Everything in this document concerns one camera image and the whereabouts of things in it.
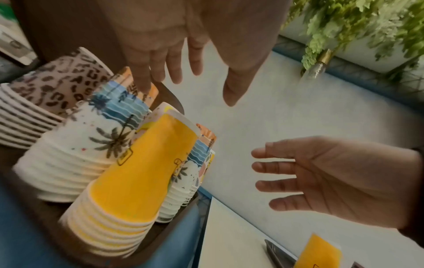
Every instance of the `brown container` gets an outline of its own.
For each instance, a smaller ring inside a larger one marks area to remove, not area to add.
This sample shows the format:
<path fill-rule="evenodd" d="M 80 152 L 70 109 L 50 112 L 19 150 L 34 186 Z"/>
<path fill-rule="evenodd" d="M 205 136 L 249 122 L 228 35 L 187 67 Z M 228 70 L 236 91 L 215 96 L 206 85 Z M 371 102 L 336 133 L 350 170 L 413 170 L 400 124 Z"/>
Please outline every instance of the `brown container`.
<path fill-rule="evenodd" d="M 187 207 L 180 211 L 170 223 L 155 223 L 150 229 L 137 251 L 131 256 L 121 259 L 119 257 L 102 257 L 88 252 L 86 245 L 67 232 L 59 223 L 60 216 L 70 204 L 50 203 L 38 200 L 34 189 L 19 179 L 11 170 L 25 151 L 0 146 L 0 172 L 3 175 L 0 187 L 8 187 L 11 194 L 18 201 L 28 220 L 32 221 L 47 237 L 64 257 L 70 261 L 89 267 L 113 268 L 134 267 L 146 262 L 153 253 L 166 240 L 172 230 L 184 218 L 184 215 L 197 203 L 198 194 L 191 199 Z"/>

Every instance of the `human hand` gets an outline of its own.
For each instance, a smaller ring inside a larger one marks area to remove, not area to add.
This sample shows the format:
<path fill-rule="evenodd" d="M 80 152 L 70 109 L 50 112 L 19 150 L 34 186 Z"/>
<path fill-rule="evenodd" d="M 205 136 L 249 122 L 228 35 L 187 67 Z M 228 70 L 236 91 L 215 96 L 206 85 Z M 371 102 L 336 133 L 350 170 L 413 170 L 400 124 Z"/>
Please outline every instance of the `human hand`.
<path fill-rule="evenodd" d="M 212 40 L 229 66 L 223 98 L 233 106 L 249 88 L 275 44 L 290 0 L 98 0 L 121 43 L 135 84 L 150 90 L 150 74 L 182 81 L 185 38 L 193 74 L 203 71 L 202 52 Z"/>
<path fill-rule="evenodd" d="M 261 192 L 303 192 L 269 203 L 276 211 L 304 210 L 358 223 L 401 229 L 420 194 L 423 160 L 418 152 L 370 142 L 307 137 L 266 143 L 252 151 L 259 173 L 296 178 L 258 181 Z"/>

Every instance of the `leopard print pattern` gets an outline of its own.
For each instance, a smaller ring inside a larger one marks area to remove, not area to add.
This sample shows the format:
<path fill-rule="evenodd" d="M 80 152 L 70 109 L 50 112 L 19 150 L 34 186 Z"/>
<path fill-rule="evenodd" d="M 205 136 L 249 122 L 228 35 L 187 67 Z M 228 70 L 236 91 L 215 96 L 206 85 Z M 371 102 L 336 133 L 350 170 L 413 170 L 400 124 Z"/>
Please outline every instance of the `leopard print pattern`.
<path fill-rule="evenodd" d="M 11 82 L 10 88 L 61 117 L 111 78 L 98 61 L 78 49 Z"/>

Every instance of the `blue surface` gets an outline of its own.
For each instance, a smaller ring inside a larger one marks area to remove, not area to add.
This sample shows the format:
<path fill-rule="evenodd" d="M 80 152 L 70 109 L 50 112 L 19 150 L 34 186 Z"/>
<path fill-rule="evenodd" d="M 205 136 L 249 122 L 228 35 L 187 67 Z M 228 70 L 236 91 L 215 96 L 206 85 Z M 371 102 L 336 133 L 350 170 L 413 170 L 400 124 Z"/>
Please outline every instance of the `blue surface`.
<path fill-rule="evenodd" d="M 186 268 L 200 228 L 197 206 L 186 214 L 156 253 L 139 268 Z M 0 186 L 0 267 L 75 268 L 47 242 Z"/>

